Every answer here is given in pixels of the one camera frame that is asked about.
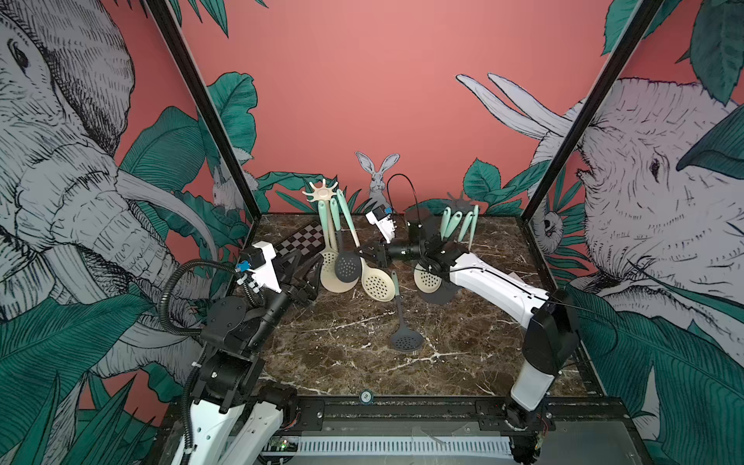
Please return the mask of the beige skimmer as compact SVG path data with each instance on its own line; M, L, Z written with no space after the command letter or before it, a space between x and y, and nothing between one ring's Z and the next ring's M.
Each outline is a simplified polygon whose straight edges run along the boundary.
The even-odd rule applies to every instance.
M346 222L349 226L352 237L356 247L360 247L360 241L358 240L357 231L355 228L354 221L352 219L351 211L347 205L344 193L342 190L337 190L336 195L337 203L344 214ZM364 292L373 298L374 300L388 302L395 297L395 284L393 279L381 269L372 269L366 265L366 261L360 257L356 257L360 260L360 266L362 267L362 274L360 275L360 283Z
M476 228L477 228L477 222L480 216L480 207L478 205L475 205L473 207L473 210L470 211L467 215L467 218L469 219L468 222L468 250L471 250Z
M432 215L427 209L422 210L420 233L424 238L440 236L440 219ZM422 262L418 262L415 266L414 280L418 289L428 295L437 292L443 284L443 279L428 272L427 267Z
M321 225L324 233L325 248L321 252L323 257L323 265L321 269L321 284L323 287L335 294L343 294L349 292L356 286L358 281L352 283L345 283L340 281L335 275L335 262L338 257L338 253L331 247L331 233L329 232L329 215L327 215L327 202L318 201L318 212L320 216Z

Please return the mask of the grey skimmer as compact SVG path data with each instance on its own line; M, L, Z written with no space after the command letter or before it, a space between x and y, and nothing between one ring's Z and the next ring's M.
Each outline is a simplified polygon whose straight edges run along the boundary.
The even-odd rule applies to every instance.
M441 238L444 242L447 242L451 239L451 236L458 227L461 219L461 211L455 211L454 213L450 213L449 209L445 211L442 217L443 224L441 230Z
M471 224L473 222L473 218L474 218L474 212L473 211L469 211L464 216L464 219L462 220L462 224L461 224L461 227L460 227L458 236L457 236L457 241L458 242L463 242L465 236L467 236L467 234L469 234L469 230L470 230Z
M339 206L335 197L331 198L331 217L338 246L338 257L334 266L336 277L344 283L356 284L362 274L362 265L354 252L344 250Z
M401 353L414 353L424 346L424 337L414 329L411 329L405 321L400 295L400 286L397 273L391 273L394 285L394 303L398 317L398 329L391 335L389 343L393 350Z

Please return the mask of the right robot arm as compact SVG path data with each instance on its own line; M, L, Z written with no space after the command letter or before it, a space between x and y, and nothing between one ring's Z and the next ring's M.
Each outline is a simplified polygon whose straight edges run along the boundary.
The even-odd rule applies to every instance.
M579 346L577 312L565 298L525 284L465 246L441 238L370 241L355 253L381 267L392 261L415 261L425 272L480 296L519 323L524 329L524 362L504 402L505 422L516 431L544 427L546 394Z

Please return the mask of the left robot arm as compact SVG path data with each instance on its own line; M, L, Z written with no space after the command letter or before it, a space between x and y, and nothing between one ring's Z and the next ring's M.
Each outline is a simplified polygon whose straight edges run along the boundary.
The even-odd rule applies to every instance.
M253 281L261 301L226 296L213 303L199 329L177 326L170 317L176 284L195 267L211 267ZM319 296L323 259L300 261L294 252L278 261L251 258L240 265L202 259L176 269L157 304L165 331L203 342L180 401L183 433L174 464L252 464L279 431L298 425L302 408L293 387L256 387L265 362L261 351L292 305L308 306Z

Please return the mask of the beige utensil rack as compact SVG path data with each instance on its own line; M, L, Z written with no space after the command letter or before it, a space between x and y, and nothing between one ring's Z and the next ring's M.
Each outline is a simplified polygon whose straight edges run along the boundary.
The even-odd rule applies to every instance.
M311 192L308 193L303 191L304 195L308 197L309 201L317 203L317 208L318 201L327 202L327 215L329 215L329 232L331 233L331 239L329 241L331 242L331 247L338 253L334 238L335 229L333 228L333 225L331 225L331 209L329 208L331 206L331 198L335 194L334 188L337 186L337 184L327 186L327 180L323 179L319 186L316 186L313 182L310 182L309 185L311 188Z

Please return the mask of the black white checkerboard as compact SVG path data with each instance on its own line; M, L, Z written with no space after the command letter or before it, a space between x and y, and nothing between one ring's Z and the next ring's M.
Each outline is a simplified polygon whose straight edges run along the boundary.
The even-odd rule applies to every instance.
M298 250L302 259L312 259L325 247L322 225L319 221L313 221L301 227L299 230L281 239L275 244L274 249L278 257L284 257Z

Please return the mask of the small circuit board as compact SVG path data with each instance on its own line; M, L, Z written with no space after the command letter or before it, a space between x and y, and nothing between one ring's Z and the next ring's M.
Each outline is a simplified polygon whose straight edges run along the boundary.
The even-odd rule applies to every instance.
M265 452L270 455L286 455L287 453L296 453L298 451L298 440L296 438L288 437L272 437L267 446Z

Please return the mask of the white vent strip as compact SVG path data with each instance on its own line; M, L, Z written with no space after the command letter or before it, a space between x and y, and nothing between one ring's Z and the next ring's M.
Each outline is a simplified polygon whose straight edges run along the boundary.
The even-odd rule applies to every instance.
M486 458L512 458L507 437L288 437L298 440L298 451L286 455L298 456L383 456L383 455L447 455ZM265 456L270 455L262 450Z

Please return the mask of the left black frame post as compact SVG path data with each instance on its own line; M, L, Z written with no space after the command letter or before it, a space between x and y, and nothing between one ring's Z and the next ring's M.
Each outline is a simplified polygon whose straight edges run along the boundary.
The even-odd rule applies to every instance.
M238 159L236 159L226 129L212 102L207 86L203 82L196 62L182 37L180 27L176 23L176 15L172 10L170 2L147 0L146 5L171 53L170 55L174 58L174 62L176 62L184 83L195 101L199 114L203 118L205 126L207 126L207 132L209 132L209 135L215 142L216 148L232 176L232 181L236 184L236 188L238 188L242 201L247 208L247 217L254 226L257 226L262 218L259 205L245 180L244 171L242 170L242 166L238 164Z

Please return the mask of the black frame post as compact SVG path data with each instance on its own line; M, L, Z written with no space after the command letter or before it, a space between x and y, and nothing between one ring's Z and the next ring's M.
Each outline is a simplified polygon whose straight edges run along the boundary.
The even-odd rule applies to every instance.
M662 5L662 0L643 0L635 6L629 21L625 25L608 61L604 64L604 68L587 96L575 122L567 135L565 135L535 194L530 199L526 209L522 211L520 219L523 223L529 222L539 210L541 201L546 197L549 188L554 184L558 174L560 174L568 159L577 148L580 138L585 133L596 112L604 104L608 93L610 93L610 89L632 57L637 45L641 42L643 35Z
M207 86L203 82L196 62L182 37L180 27L176 23L176 15L172 10L170 2L147 0L146 5L171 53L170 55L174 58L174 62L176 62L184 83L195 101L199 114L203 118L205 126L207 126L207 132L209 132L209 135L215 142L216 148L232 176L232 181L236 184L236 188L238 188L242 201L247 208L247 217L254 226L257 226L262 218L259 205L245 180L244 171L242 170L242 166L238 164L238 159L236 159L226 129L212 102Z

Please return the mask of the black front rail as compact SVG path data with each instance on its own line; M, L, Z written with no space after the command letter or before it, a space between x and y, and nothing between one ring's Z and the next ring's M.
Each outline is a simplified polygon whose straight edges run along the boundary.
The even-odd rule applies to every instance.
M329 431L341 422L474 422L482 431L520 435L553 431L560 422L631 422L617 398L550 396L520 431L507 424L504 404L505 399L495 396L379 396L369 405L354 396L301 396L285 430L290 434Z

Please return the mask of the right black frame post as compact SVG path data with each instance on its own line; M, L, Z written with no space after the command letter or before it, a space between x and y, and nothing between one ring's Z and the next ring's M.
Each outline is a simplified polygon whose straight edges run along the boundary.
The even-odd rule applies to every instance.
M558 174L560 174L568 159L577 148L580 138L585 133L596 112L604 104L608 93L610 93L610 89L632 57L637 45L641 42L643 35L662 5L662 0L643 0L635 6L629 21L625 25L608 61L604 64L604 68L587 96L575 122L567 135L565 135L535 194L530 199L526 209L522 211L520 219L523 223L529 222L539 210L541 201L546 197L549 188L554 184Z

